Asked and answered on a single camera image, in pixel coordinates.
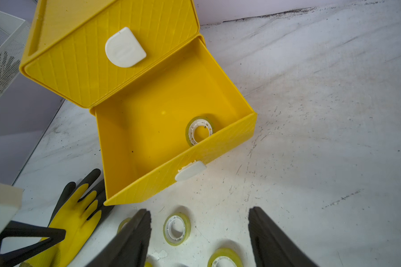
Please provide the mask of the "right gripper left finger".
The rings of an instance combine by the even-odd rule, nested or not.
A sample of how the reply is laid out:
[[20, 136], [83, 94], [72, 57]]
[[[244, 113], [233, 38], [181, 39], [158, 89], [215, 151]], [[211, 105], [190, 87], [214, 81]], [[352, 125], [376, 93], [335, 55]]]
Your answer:
[[139, 210], [89, 267], [143, 267], [151, 236], [151, 213]]

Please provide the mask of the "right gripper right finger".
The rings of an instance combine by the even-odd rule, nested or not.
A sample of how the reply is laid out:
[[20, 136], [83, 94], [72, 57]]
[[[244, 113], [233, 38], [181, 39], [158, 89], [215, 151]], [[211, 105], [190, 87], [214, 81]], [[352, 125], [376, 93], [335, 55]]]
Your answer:
[[258, 267], [317, 266], [258, 206], [249, 210], [248, 230]]

